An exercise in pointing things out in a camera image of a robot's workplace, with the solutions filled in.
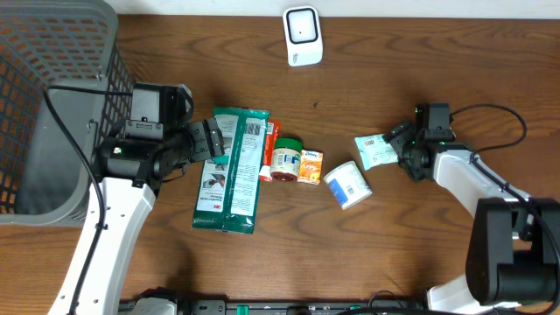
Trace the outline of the light green tissue packet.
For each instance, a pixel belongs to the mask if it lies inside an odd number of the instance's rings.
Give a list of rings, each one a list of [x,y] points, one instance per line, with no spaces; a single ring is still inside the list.
[[[354,141],[365,170],[377,165],[393,164],[398,160],[396,152],[389,143],[383,140],[382,134],[358,136]]]

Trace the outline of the tall green white packet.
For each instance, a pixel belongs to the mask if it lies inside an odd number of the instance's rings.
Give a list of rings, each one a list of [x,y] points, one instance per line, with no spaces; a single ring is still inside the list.
[[[270,113],[216,107],[213,117],[225,153],[203,164],[192,228],[251,235]]]

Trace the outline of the red stick sachet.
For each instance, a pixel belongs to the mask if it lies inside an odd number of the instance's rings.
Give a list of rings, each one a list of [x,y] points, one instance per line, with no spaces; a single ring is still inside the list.
[[[280,129],[281,123],[279,121],[268,120],[264,153],[262,157],[262,167],[259,171],[259,179],[266,182],[272,181],[272,176],[270,174],[272,152],[274,150],[275,141],[279,137]]]

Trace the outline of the white tub container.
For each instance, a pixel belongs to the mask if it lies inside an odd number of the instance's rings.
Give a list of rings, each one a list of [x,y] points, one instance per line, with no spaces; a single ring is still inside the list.
[[[373,194],[354,161],[336,167],[325,175],[324,181],[343,210]]]

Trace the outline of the green lid jar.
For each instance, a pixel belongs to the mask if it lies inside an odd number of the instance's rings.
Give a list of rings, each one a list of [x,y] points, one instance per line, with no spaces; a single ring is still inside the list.
[[[291,182],[298,179],[303,145],[292,138],[278,138],[275,141],[270,164],[273,179]]]

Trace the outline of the orange snack packet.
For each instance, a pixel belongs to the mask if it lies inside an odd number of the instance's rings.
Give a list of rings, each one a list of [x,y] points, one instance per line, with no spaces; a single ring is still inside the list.
[[[318,185],[321,178],[323,158],[324,154],[322,152],[302,150],[297,181],[299,183]]]

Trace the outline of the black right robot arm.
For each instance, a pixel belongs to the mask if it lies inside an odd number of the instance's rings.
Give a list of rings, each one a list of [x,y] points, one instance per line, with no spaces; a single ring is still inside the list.
[[[514,313],[559,306],[559,204],[515,188],[456,141],[449,123],[406,122],[383,135],[414,181],[430,179],[472,215],[465,274],[428,289],[430,312]]]

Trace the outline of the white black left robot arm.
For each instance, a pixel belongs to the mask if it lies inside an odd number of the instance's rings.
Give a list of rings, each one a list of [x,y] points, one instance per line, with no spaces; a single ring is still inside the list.
[[[49,312],[116,314],[137,237],[165,177],[223,153],[223,135],[213,118],[190,123],[164,141],[103,141],[80,239]]]

